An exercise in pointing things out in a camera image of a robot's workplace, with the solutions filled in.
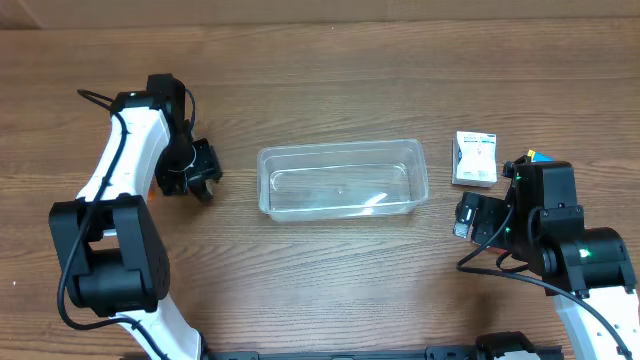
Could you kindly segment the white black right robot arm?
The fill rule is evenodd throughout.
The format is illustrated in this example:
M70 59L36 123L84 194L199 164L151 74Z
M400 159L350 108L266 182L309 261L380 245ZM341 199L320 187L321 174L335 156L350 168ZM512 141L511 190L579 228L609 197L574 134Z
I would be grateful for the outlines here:
M462 195L453 233L476 243L460 272L539 286L579 359L639 356L638 281L622 237L588 228L573 166L529 153L507 162L504 198Z

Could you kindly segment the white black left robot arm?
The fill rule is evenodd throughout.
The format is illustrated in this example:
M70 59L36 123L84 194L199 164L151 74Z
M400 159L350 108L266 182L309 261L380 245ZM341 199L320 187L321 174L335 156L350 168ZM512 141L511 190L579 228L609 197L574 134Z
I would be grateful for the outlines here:
M115 98L78 93L108 111L112 128L87 184L49 213L61 320L80 331L118 324L151 359L212 358L169 294L169 257L147 206L153 184L208 203L223 175L214 148L193 135L192 92L166 73Z

